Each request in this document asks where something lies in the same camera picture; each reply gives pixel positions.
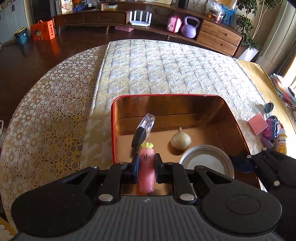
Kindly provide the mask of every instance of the dark wood floor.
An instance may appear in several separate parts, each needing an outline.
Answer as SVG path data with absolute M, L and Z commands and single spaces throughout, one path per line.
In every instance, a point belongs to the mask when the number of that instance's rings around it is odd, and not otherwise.
M 7 127 L 18 104 L 30 88 L 52 67 L 89 48 L 119 39 L 166 40 L 166 35 L 133 30 L 123 32 L 105 27 L 66 28 L 52 41 L 29 42 L 0 48 L 0 120 Z M 190 44 L 171 37 L 170 41 Z

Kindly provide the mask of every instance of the white plate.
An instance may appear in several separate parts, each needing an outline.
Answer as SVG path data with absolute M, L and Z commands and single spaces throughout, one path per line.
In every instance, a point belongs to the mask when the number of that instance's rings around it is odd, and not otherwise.
M 200 145 L 189 149 L 182 156 L 180 164 L 186 169 L 194 169 L 195 166 L 202 165 L 234 178 L 234 169 L 230 158 L 215 146 Z

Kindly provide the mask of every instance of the white cabinet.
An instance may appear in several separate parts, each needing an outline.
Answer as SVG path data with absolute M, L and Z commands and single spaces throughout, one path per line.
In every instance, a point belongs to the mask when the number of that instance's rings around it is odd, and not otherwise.
M 0 12 L 0 43 L 15 40 L 15 32 L 33 25 L 30 0 L 16 0 Z

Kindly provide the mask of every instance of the blue trash can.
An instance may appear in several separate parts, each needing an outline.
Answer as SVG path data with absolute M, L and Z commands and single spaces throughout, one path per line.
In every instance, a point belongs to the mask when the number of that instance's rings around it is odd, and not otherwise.
M 15 37 L 16 37 L 19 45 L 23 45 L 24 43 L 28 42 L 29 36 L 28 36 L 27 27 L 24 27 L 24 28 L 16 31 Z

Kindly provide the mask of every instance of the kettlebell handle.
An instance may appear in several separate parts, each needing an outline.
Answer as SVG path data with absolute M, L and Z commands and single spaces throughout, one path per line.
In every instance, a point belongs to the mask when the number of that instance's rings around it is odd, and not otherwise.
M 186 17 L 184 18 L 184 24 L 185 24 L 185 25 L 188 25 L 188 23 L 187 23 L 187 19 L 188 19 L 188 18 L 197 21 L 197 25 L 194 26 L 195 28 L 197 28 L 197 27 L 199 26 L 199 24 L 200 24 L 200 20 L 199 20 L 198 18 L 195 18 L 195 17 L 192 17 L 192 16 L 186 16 Z

